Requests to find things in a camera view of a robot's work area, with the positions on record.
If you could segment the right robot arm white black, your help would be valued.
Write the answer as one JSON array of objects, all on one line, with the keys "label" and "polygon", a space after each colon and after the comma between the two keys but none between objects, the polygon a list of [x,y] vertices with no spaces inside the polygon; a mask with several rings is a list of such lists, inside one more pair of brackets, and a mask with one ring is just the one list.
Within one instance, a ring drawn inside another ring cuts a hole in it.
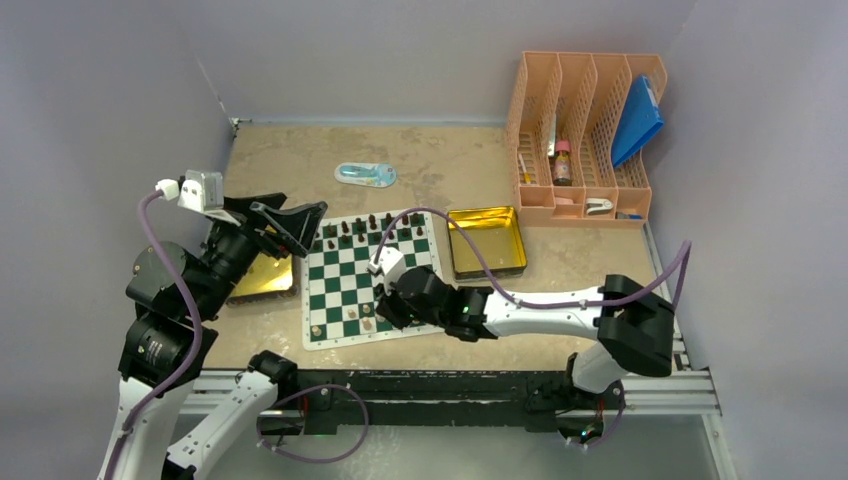
[{"label": "right robot arm white black", "polygon": [[579,291],[522,293],[455,287],[415,267],[379,282],[374,294],[378,316],[398,329],[419,322],[464,342],[525,334],[593,341],[561,381],[564,399],[576,407],[628,374],[672,373],[674,307],[627,276],[609,275]]}]

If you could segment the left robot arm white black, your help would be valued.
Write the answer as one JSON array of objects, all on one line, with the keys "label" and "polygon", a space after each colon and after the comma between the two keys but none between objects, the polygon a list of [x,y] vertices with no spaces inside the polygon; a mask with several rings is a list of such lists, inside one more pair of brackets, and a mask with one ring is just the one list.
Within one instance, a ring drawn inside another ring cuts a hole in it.
[{"label": "left robot arm white black", "polygon": [[100,472],[104,479],[203,479],[263,407],[287,408],[298,395],[296,366],[262,353],[250,362],[231,399],[183,439],[171,439],[217,338],[209,322],[259,255],[306,256],[327,204],[289,209],[282,193],[229,198],[166,182],[139,202],[142,224],[157,199],[210,218],[212,227],[200,255],[151,237],[135,259],[126,293],[136,318],[118,365],[119,406]]}]

